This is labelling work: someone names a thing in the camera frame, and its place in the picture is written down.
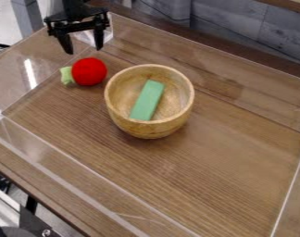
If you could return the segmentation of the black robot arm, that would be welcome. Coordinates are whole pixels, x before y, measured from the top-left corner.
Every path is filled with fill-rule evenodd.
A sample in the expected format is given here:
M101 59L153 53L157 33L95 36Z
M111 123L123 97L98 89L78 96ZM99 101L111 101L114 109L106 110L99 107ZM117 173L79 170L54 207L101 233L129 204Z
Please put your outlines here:
M103 6L91 6L87 0L61 0L54 5L51 16L43 19L47 33L54 36L63 51L71 55L74 45L70 34L78 31L93 31L94 46L103 48L105 30L110 26L109 9Z

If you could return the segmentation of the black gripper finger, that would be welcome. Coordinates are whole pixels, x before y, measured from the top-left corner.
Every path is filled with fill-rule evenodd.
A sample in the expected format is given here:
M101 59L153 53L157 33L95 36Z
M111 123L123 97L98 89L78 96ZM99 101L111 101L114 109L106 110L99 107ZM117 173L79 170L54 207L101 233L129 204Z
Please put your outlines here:
M58 31L57 32L57 38L59 40L59 44L65 50L65 52L71 55L74 53L74 45L71 41L71 37L67 33Z
M94 42L95 42L95 49L101 50L103 48L105 43L105 31L101 29L93 30Z

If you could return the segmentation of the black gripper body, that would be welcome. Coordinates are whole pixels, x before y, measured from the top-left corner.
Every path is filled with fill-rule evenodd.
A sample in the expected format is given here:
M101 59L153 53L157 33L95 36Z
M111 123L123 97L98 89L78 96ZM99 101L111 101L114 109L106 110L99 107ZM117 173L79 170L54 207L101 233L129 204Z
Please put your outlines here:
M48 35L55 37L71 32L93 30L95 27L105 30L110 26L109 10L105 7L87 6L77 9L71 15L61 11L46 17L43 22L47 25Z

